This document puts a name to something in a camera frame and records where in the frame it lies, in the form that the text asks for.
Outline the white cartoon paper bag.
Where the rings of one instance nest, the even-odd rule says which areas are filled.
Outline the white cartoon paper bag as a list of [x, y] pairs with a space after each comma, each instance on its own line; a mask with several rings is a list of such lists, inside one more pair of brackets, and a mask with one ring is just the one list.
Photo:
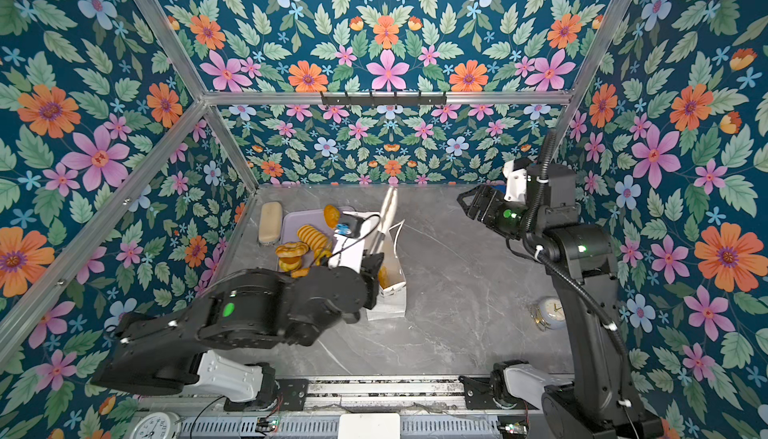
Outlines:
[[[363, 255], [369, 251], [375, 235], [371, 234], [364, 242], [357, 243], [355, 246], [353, 246], [353, 243], [373, 229], [377, 223], [377, 218], [372, 212], [344, 211], [342, 213], [343, 219], [352, 219], [353, 217], [364, 221], [361, 225], [360, 233], [358, 237], [334, 233], [334, 239], [336, 240], [334, 253], [342, 249], [344, 249], [344, 252], [334, 257], [331, 263], [334, 266], [344, 266], [359, 272]], [[367, 322], [405, 317], [407, 281], [397, 254], [397, 241], [403, 225], [403, 221], [392, 225], [384, 236], [382, 244], [383, 264], [377, 279], [377, 302], [373, 309], [365, 309]]]

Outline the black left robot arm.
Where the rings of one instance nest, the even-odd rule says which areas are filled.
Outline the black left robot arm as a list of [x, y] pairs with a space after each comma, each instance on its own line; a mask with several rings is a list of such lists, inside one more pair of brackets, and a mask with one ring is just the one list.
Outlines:
[[129, 313], [93, 385], [141, 396], [219, 394], [232, 402], [271, 399], [276, 381], [266, 365], [221, 357], [224, 350], [309, 347], [337, 323], [354, 324], [381, 294], [379, 271], [398, 191], [387, 190], [375, 224], [303, 277], [256, 268], [225, 277], [186, 308], [159, 317]]

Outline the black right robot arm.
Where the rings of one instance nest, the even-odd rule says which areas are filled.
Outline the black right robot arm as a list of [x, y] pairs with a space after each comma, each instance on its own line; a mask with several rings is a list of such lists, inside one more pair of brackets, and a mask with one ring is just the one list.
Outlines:
[[576, 174], [553, 157], [549, 132], [536, 160], [506, 163], [504, 187], [458, 196], [464, 214], [505, 242], [518, 241], [551, 277], [562, 307], [574, 376], [563, 382], [525, 361], [497, 363], [490, 394], [542, 412], [556, 438], [660, 438], [661, 418], [645, 408], [618, 324], [618, 260], [611, 235], [580, 220]]

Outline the oval orange bread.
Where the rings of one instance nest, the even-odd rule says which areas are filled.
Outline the oval orange bread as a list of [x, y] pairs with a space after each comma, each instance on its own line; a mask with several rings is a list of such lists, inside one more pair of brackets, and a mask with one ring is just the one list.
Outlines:
[[338, 227], [341, 216], [341, 211], [334, 205], [326, 205], [323, 209], [324, 221], [331, 230], [335, 230]]

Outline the ribbed spiral bread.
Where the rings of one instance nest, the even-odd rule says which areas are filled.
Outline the ribbed spiral bread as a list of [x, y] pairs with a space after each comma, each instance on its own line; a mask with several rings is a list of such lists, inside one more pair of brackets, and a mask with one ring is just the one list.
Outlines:
[[300, 242], [307, 244], [314, 254], [330, 248], [329, 238], [311, 224], [301, 226], [297, 231], [297, 237]]

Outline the lilac plastic tray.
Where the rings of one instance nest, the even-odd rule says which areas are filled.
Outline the lilac plastic tray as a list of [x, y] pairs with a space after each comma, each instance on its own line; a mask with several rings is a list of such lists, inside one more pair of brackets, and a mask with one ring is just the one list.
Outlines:
[[335, 227], [343, 209], [325, 208], [288, 213], [283, 219], [278, 243], [278, 265], [297, 275], [302, 269], [320, 265], [341, 249]]

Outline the round yellow bun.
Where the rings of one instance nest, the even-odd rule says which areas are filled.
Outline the round yellow bun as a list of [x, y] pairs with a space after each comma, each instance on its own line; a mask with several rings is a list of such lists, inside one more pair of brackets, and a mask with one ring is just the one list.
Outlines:
[[293, 272], [302, 268], [302, 257], [279, 257], [278, 268], [282, 272]]

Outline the small analog clock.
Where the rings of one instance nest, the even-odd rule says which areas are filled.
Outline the small analog clock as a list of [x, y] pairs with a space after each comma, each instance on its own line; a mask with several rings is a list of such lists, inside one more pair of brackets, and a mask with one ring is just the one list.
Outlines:
[[564, 308], [557, 297], [540, 298], [529, 307], [529, 312], [537, 328], [542, 331], [560, 330], [566, 327]]

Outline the round white gauge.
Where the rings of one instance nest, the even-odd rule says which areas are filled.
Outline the round white gauge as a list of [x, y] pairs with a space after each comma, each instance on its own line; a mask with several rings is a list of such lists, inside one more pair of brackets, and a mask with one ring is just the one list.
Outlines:
[[181, 418], [172, 412], [154, 412], [141, 418], [129, 439], [176, 439], [181, 431]]

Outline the black hook rail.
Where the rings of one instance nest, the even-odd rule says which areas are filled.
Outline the black hook rail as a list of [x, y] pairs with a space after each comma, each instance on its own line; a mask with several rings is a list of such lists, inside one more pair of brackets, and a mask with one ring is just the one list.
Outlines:
[[324, 106], [443, 106], [448, 104], [445, 93], [423, 92], [392, 92], [392, 93], [321, 93], [321, 104]]

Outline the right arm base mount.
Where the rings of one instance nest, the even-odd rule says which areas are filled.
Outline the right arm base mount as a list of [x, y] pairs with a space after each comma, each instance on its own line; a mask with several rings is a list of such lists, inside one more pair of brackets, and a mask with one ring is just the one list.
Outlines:
[[512, 360], [495, 363], [487, 376], [459, 375], [458, 381], [469, 410], [536, 410], [551, 377], [528, 362]]

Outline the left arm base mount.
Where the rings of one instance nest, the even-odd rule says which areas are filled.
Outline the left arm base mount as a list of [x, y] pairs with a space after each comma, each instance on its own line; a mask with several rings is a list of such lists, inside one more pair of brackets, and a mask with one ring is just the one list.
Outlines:
[[256, 388], [253, 399], [245, 402], [232, 402], [227, 399], [224, 410], [227, 412], [296, 412], [302, 411], [308, 397], [308, 379], [279, 379], [276, 371], [268, 363], [256, 363], [253, 367], [260, 373], [260, 385]]

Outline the white box on rail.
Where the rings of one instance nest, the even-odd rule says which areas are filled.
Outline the white box on rail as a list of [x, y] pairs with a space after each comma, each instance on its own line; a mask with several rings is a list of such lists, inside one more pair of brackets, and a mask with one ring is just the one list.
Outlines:
[[338, 439], [400, 439], [397, 413], [349, 413], [339, 417]]

